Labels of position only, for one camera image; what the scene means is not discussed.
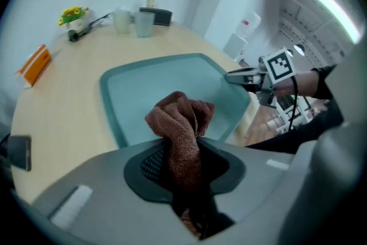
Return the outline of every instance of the gray cup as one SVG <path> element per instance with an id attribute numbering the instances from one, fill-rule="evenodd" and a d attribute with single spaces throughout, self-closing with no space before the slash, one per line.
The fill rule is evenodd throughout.
<path id="1" fill-rule="evenodd" d="M 135 30 L 138 37 L 150 37 L 155 13 L 139 11 L 135 14 Z"/>

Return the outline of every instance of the flower pot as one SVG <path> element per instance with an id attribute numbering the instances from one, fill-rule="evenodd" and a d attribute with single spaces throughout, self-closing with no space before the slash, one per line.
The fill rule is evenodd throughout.
<path id="1" fill-rule="evenodd" d="M 84 28 L 85 28 L 84 18 L 78 18 L 77 20 L 67 22 L 68 31 L 75 30 L 77 31 L 77 33 L 79 33 Z"/>

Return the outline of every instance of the ceiling light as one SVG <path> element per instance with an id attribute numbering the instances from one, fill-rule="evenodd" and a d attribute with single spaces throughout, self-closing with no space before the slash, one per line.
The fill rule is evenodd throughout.
<path id="1" fill-rule="evenodd" d="M 323 5 L 330 10 L 330 12 L 338 19 L 340 24 L 344 27 L 353 43 L 356 44 L 361 39 L 361 33 L 358 31 L 356 25 L 346 14 L 344 9 L 340 7 L 335 0 L 319 0 Z"/>
<path id="2" fill-rule="evenodd" d="M 298 51 L 300 55 L 304 56 L 304 47 L 302 44 L 296 44 L 293 47 Z"/>
<path id="3" fill-rule="evenodd" d="M 291 49 L 287 49 L 287 53 L 288 53 L 291 57 L 293 57 L 293 51 L 292 51 Z"/>

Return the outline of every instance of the robotic arm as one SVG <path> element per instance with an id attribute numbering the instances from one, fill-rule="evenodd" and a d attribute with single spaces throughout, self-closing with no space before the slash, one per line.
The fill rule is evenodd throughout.
<path id="1" fill-rule="evenodd" d="M 295 74 L 292 60 L 284 48 L 266 57 L 260 56 L 257 68 L 238 69 L 228 72 L 224 77 L 228 82 L 241 84 L 247 91 L 254 92 L 261 105 L 276 108 L 274 85 Z"/>
<path id="2" fill-rule="evenodd" d="M 274 84 L 264 64 L 264 56 L 259 57 L 257 68 L 248 67 L 228 72 L 224 77 L 230 83 L 241 84 L 248 92 L 256 94 L 259 103 L 276 108 L 274 100 Z"/>

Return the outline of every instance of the orange box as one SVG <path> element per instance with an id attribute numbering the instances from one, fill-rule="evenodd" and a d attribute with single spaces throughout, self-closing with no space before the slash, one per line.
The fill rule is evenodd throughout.
<path id="1" fill-rule="evenodd" d="M 38 47 L 37 51 L 25 62 L 23 67 L 15 72 L 24 81 L 24 88 L 32 87 L 42 70 L 51 60 L 51 55 L 45 44 Z"/>

